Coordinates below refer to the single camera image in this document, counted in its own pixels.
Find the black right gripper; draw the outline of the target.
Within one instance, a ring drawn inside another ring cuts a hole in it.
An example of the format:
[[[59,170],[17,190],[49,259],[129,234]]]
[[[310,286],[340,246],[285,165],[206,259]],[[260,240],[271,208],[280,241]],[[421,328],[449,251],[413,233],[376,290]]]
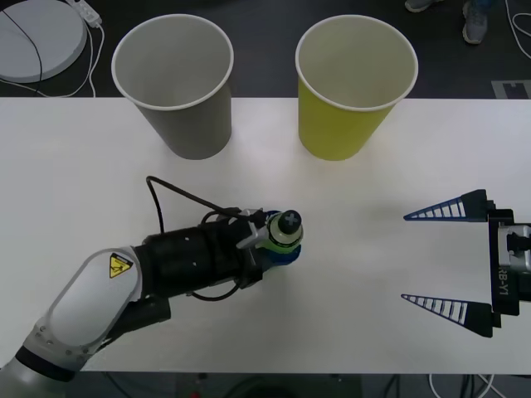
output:
[[[501,315],[519,315],[517,273],[522,270],[522,226],[512,210],[498,209],[485,189],[414,211],[405,221],[487,222],[492,308],[487,303],[402,294],[401,298],[481,337],[492,338]]]

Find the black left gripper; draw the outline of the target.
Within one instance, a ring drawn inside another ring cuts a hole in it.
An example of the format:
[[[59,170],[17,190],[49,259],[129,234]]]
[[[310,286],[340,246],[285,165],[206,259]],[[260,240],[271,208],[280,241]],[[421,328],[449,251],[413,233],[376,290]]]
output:
[[[271,222],[275,216],[281,215],[282,211],[264,210],[263,213],[265,222]],[[233,263],[233,291],[247,289],[262,280],[264,270],[259,245],[266,240],[265,237],[264,232],[258,232],[257,235],[248,234],[247,236],[244,236],[241,231],[229,232],[229,254]],[[265,270],[294,263],[300,257],[301,251],[301,245],[290,253],[265,250]]]

